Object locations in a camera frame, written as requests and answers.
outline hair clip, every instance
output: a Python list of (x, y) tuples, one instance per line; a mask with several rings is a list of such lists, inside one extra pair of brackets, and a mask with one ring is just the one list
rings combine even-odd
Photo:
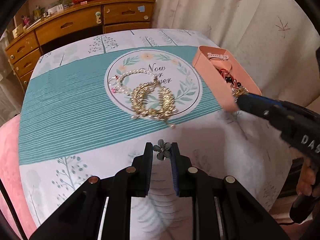
[(155, 152), (159, 152), (157, 154), (157, 159), (160, 161), (163, 161), (164, 158), (170, 159), (171, 153), (170, 153), (171, 143), (166, 142), (164, 143), (163, 139), (158, 140), (158, 145), (153, 146), (153, 150)]
[[(145, 107), (145, 98), (149, 93), (154, 91), (156, 87), (161, 87), (159, 92), (159, 102), (161, 108), (159, 110), (154, 108), (146, 109)], [(175, 128), (175, 124), (168, 124), (167, 120), (170, 116), (177, 111), (174, 104), (174, 95), (167, 87), (162, 87), (158, 81), (157, 77), (153, 78), (152, 83), (140, 84), (132, 91), (132, 95), (130, 98), (132, 103), (132, 110), (136, 113), (136, 115), (132, 115), (131, 119), (138, 119), (139, 117), (148, 117), (150, 119), (157, 119), (160, 121), (164, 121), (171, 128)]]
[(208, 53), (208, 59), (220, 59), (220, 60), (228, 60), (229, 56), (228, 55), (222, 55), (222, 54), (212, 54), (212, 53)]

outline curtain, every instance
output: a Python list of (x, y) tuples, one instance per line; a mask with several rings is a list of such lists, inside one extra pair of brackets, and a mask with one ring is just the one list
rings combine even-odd
[(266, 97), (307, 106), (320, 95), (320, 37), (294, 0), (156, 0), (152, 26), (203, 33)]
[(9, 45), (6, 31), (0, 38), (0, 126), (19, 114), (23, 90), (8, 62), (4, 49)]

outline printed tablecloth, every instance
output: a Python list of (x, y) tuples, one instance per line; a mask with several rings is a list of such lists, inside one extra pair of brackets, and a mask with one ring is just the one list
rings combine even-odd
[[(202, 34), (171, 29), (99, 35), (47, 53), (32, 74), (21, 112), (20, 173), (39, 226), (90, 175), (114, 176), (143, 153), (145, 143), (177, 142), (180, 152), (209, 175), (235, 176), (269, 210), (291, 166), (288, 146), (265, 120), (225, 113), (191, 62)], [(131, 120), (130, 96), (110, 92), (115, 74), (145, 68), (175, 96), (177, 126)], [(135, 74), (129, 89), (151, 81)], [(159, 107), (156, 94), (147, 107)], [(189, 198), (177, 198), (170, 161), (154, 154), (147, 198), (133, 198), (131, 239), (191, 239)]]

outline gold chain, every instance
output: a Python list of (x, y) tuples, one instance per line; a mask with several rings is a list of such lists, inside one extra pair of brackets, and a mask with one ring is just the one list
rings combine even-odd
[[(161, 108), (159, 110), (154, 108), (146, 109), (145, 107), (145, 99), (148, 97), (156, 87), (161, 87), (159, 93), (159, 101)], [(137, 116), (133, 119), (142, 117), (149, 117), (151, 119), (158, 119), (160, 121), (167, 121), (170, 116), (175, 112), (175, 104), (174, 104), (174, 95), (167, 87), (162, 87), (158, 81), (157, 77), (153, 78), (152, 83), (140, 84), (136, 87), (131, 94), (132, 109), (135, 111)]]

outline human hand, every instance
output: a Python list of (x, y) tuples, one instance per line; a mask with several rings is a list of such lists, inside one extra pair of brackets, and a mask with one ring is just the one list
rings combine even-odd
[(297, 194), (303, 194), (306, 196), (310, 196), (312, 194), (313, 197), (319, 197), (320, 185), (312, 191), (312, 185), (314, 185), (314, 183), (316, 182), (316, 172), (313, 171), (313, 169), (311, 169), (310, 166), (310, 159), (305, 159), (302, 165), (299, 181), (297, 184)]

